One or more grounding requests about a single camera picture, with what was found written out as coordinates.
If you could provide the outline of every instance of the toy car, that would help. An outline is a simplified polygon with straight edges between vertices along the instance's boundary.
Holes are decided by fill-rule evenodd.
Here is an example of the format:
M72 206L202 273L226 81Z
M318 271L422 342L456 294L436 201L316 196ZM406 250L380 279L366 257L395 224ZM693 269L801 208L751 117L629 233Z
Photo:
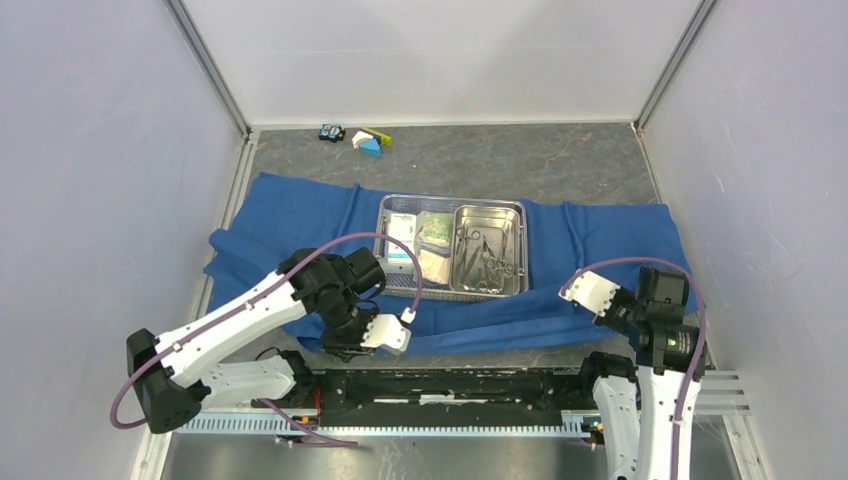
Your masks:
M318 138L336 143L339 140L344 140L345 133L346 130L341 125L325 123L318 132Z

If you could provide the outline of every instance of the gray floor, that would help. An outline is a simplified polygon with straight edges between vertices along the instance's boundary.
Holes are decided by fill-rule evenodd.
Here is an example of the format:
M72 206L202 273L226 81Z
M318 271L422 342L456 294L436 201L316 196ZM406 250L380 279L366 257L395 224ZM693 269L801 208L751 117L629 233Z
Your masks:
M263 132L252 175L260 171L323 182L433 195L529 198L587 204L655 202L656 192L628 125L520 125L387 129L396 145L383 158L349 143L320 142L316 132ZM230 360L248 360L266 346L296 348L279 329ZM496 354L380 356L351 368L456 366L579 366L593 350L629 354L623 338L568 347ZM342 366L306 354L312 368ZM698 417L692 478L739 478L720 418ZM289 450L264 436L177 435L163 478L490 478L605 479L602 452L570 440L534 438L363 438L364 447Z
M355 129L348 127L348 132ZM251 175L259 172L310 178L336 185L469 198L585 204L657 201L636 136L627 124L541 124L386 129L394 146L381 158L350 142L319 141L315 130L266 131L259 136ZM563 278L570 272L563 272ZM273 331L234 354L252 359L268 346L299 348ZM351 368L383 367L569 367L593 350L630 355L624 338L492 354L378 356L357 358ZM304 352L313 368L342 363Z

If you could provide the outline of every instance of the perforated metal basket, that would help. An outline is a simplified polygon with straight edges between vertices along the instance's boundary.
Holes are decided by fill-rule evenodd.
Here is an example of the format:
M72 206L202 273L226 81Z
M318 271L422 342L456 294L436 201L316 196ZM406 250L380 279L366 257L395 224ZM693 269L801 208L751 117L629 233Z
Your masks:
M423 211L450 213L454 214L456 210L462 206L473 205L477 207L500 207L509 208L518 212L519 228L516 232L518 236L518 268L516 275L519 276L519 293L525 292L530 288L527 261L527 216L525 214L524 205L519 202L511 202L504 200L479 200L472 198L452 198L452 197L430 197L424 195L386 195L380 202L380 211L377 214L377 232L387 233L388 214L389 213L406 213L418 215ZM374 256L381 262L386 257L386 242L376 240L374 242ZM385 294L412 297L415 295L415 276L412 273L394 273L386 272L386 290ZM476 293L466 291L455 291L447 285L426 285L423 291L423 298L435 300L450 300L455 302L479 302L491 298L503 298L509 295Z

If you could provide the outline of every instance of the blue toy block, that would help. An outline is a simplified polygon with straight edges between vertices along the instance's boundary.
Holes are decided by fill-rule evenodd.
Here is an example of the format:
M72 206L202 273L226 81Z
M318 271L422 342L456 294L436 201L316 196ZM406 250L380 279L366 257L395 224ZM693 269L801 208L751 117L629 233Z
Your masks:
M380 150L380 144L373 138L367 142L360 143L359 151L369 157L380 157L383 155L383 152Z

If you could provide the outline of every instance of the metal tray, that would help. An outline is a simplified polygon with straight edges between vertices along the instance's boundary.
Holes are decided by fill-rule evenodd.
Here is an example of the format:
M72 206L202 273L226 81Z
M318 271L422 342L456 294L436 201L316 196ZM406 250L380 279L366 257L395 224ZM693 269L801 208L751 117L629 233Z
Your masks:
M456 214L461 207L495 207L504 208L515 212L517 223L515 224L516 245L514 255L518 264L516 268L515 284L517 288L510 287L508 293L489 294L470 291L455 291L448 285L437 285L425 282L423 298L436 300L450 300L458 302L479 302L490 298L508 297L515 293L525 292L530 288L527 261L527 218L524 205L519 202L503 200L478 200L471 198L431 197L424 195L399 195L392 194L383 197L380 202L380 210L377 214L377 232L386 233L388 214L390 212L409 213L418 215L423 211ZM374 255L383 261L385 258L386 245L383 240L374 242ZM385 293L395 296L411 297L415 295L415 275L410 273L397 273L386 269Z
M465 205L454 214L450 288L456 292L509 296L521 291L518 212Z

